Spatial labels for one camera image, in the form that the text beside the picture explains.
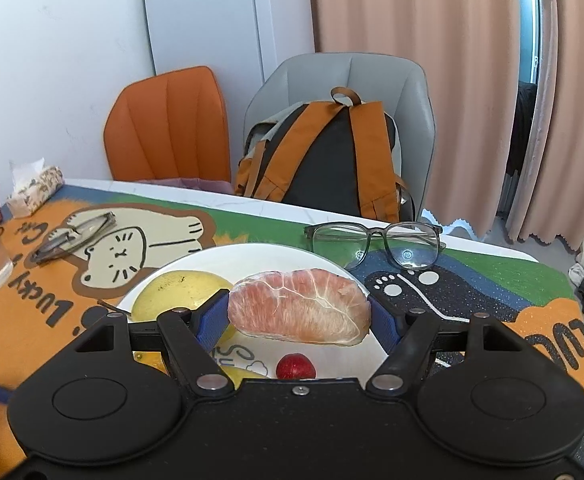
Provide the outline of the yellow pear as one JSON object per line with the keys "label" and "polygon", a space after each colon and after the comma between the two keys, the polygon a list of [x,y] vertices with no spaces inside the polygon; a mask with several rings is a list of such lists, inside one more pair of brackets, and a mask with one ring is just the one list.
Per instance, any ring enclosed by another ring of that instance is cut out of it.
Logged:
{"label": "yellow pear", "polygon": [[173,308],[196,310],[221,289],[232,289],[230,281],[202,271],[170,271],[150,281],[132,305],[134,322],[155,321]]}
{"label": "yellow pear", "polygon": [[234,326],[229,326],[217,341],[213,358],[235,382],[241,382],[243,378],[266,378],[266,364],[245,341],[246,338]]}

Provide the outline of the peeled pomelo segment front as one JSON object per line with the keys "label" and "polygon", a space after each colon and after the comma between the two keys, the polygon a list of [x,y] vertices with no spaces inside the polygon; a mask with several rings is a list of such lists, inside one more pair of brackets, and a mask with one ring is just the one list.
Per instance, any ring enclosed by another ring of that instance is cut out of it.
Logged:
{"label": "peeled pomelo segment front", "polygon": [[248,336],[354,346],[368,334],[371,304],[354,281],[326,270],[267,271],[234,285],[228,318]]}

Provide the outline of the red small fruit front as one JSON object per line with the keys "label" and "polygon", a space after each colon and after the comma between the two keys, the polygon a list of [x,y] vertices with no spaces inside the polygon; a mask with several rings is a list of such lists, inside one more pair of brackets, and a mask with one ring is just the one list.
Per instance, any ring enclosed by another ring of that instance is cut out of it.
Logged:
{"label": "red small fruit front", "polygon": [[276,377],[283,380],[315,379],[317,372],[307,356],[301,353],[290,353],[283,356],[277,363]]}

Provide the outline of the colourful cat table mat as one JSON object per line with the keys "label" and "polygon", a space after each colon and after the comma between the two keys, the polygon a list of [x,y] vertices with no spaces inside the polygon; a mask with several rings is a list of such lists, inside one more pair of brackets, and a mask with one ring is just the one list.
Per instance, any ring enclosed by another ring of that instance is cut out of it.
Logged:
{"label": "colourful cat table mat", "polygon": [[12,390],[99,318],[129,311],[158,275],[196,270],[237,283],[265,271],[352,274],[399,307],[449,321],[486,312],[584,387],[584,318],[566,277],[510,249],[405,230],[387,238],[308,226],[342,214],[150,184],[67,185],[26,218],[5,216],[0,253],[0,477],[23,460],[7,421]]}

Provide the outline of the orange black backpack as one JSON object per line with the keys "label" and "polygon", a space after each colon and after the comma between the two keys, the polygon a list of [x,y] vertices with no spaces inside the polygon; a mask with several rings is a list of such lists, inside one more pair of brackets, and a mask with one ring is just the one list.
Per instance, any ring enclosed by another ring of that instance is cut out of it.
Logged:
{"label": "orange black backpack", "polygon": [[397,127],[378,101],[346,87],[254,125],[236,189],[254,200],[399,222],[407,185],[394,167]]}

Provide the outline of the orange chair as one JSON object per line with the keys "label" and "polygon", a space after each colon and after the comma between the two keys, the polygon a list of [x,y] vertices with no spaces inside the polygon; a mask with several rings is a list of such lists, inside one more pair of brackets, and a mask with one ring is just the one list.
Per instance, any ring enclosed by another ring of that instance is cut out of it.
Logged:
{"label": "orange chair", "polygon": [[103,143],[119,181],[231,180],[225,101],[207,66],[130,84],[110,111]]}

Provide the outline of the tissue pack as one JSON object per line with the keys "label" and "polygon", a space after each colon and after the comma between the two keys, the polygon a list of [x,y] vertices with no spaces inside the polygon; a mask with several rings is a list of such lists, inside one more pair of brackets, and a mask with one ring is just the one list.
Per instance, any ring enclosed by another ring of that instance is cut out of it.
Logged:
{"label": "tissue pack", "polygon": [[30,217],[64,185],[61,169],[43,158],[26,164],[10,162],[10,169],[13,188],[7,207],[14,218]]}

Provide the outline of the peach curtain right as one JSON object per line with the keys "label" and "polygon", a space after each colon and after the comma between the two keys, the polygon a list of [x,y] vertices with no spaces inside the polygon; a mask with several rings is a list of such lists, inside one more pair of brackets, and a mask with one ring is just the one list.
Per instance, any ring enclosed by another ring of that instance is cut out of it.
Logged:
{"label": "peach curtain right", "polygon": [[532,128],[508,237],[584,237],[584,0],[542,0],[542,52]]}

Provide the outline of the peach curtain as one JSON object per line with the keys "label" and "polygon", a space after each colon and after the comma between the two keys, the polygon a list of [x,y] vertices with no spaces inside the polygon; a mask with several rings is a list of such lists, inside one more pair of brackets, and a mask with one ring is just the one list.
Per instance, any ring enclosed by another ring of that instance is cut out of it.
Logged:
{"label": "peach curtain", "polygon": [[584,0],[542,0],[542,52],[532,128],[508,237],[584,237]]}
{"label": "peach curtain", "polygon": [[312,0],[321,52],[365,53],[353,89],[396,121],[418,208],[493,225],[519,73],[519,0]]}

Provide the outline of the grey chair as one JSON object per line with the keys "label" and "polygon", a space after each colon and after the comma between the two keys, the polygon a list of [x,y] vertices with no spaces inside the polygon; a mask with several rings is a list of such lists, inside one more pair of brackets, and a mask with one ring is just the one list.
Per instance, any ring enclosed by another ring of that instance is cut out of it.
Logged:
{"label": "grey chair", "polygon": [[419,217],[435,122],[422,67],[386,54],[280,64],[244,116],[236,193],[384,222]]}

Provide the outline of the white refrigerator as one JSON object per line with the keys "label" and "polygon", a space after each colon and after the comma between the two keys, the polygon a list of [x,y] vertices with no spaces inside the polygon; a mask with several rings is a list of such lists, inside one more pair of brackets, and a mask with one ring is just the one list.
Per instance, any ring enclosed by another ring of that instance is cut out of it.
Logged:
{"label": "white refrigerator", "polygon": [[287,58],[315,49],[310,0],[144,0],[154,68],[205,65],[230,115]]}

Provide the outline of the peach curtain left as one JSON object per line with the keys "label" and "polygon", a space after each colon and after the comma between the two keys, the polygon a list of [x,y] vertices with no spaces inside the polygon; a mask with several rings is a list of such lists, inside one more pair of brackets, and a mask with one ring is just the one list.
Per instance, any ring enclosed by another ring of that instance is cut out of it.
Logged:
{"label": "peach curtain left", "polygon": [[493,225],[519,73],[519,0],[312,0],[321,52],[365,53],[353,89],[396,121],[418,208]]}

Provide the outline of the dark thick frame glasses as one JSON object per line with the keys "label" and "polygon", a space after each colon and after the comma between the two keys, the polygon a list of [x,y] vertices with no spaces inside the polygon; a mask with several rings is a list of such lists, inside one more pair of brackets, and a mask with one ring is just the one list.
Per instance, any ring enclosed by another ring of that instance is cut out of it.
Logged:
{"label": "dark thick frame glasses", "polygon": [[306,226],[310,250],[347,270],[361,266],[370,252],[382,252],[396,268],[423,270],[437,262],[446,248],[442,229],[406,221],[370,228],[357,222],[333,221]]}

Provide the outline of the thin metal frame glasses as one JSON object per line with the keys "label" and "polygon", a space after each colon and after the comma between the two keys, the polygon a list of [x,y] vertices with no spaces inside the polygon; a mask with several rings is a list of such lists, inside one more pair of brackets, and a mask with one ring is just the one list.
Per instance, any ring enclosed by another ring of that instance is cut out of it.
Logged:
{"label": "thin metal frame glasses", "polygon": [[42,264],[63,258],[89,243],[97,235],[112,228],[115,223],[115,214],[112,211],[107,211],[84,221],[78,226],[69,226],[63,233],[57,234],[42,243],[32,253],[30,261],[35,264]]}

